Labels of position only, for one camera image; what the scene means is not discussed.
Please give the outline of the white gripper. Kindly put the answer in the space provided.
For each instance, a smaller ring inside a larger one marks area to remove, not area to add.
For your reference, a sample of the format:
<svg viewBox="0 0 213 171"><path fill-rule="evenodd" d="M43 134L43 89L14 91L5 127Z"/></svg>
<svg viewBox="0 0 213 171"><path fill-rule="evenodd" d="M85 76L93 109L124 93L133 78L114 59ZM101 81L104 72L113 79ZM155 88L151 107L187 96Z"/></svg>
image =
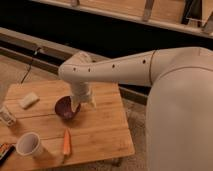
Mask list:
<svg viewBox="0 0 213 171"><path fill-rule="evenodd" d="M72 83L71 88L71 110L75 112L80 103L88 103L91 107L96 108L95 99L92 97L92 90L89 83L78 82Z"/></svg>

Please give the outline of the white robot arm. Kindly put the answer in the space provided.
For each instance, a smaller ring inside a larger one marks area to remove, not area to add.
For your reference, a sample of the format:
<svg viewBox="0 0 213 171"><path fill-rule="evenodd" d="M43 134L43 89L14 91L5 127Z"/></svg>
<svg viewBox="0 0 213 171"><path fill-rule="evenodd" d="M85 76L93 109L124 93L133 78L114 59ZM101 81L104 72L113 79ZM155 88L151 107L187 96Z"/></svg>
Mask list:
<svg viewBox="0 0 213 171"><path fill-rule="evenodd" d="M58 69L72 106L91 103L91 82L150 88L148 171L213 171L213 50L181 47L94 62L78 52Z"/></svg>

